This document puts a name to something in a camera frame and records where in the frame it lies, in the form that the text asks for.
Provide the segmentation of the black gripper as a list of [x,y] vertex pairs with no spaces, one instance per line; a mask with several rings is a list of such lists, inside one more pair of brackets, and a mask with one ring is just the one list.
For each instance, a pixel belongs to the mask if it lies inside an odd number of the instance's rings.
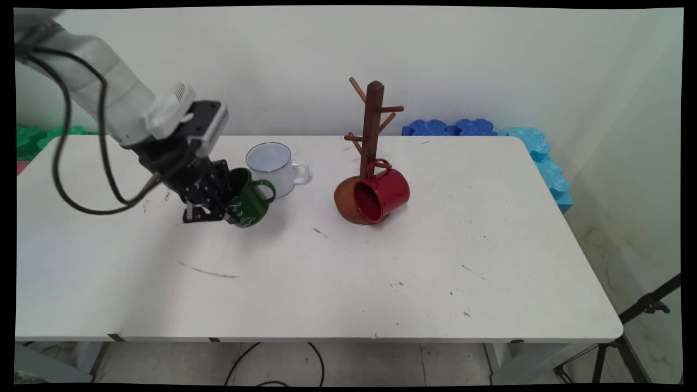
[[134,147],[139,163],[149,172],[159,174],[159,182],[182,197],[183,223],[226,221],[240,222],[229,207],[236,186],[230,179],[226,160],[211,161],[198,156],[201,139],[172,137]]

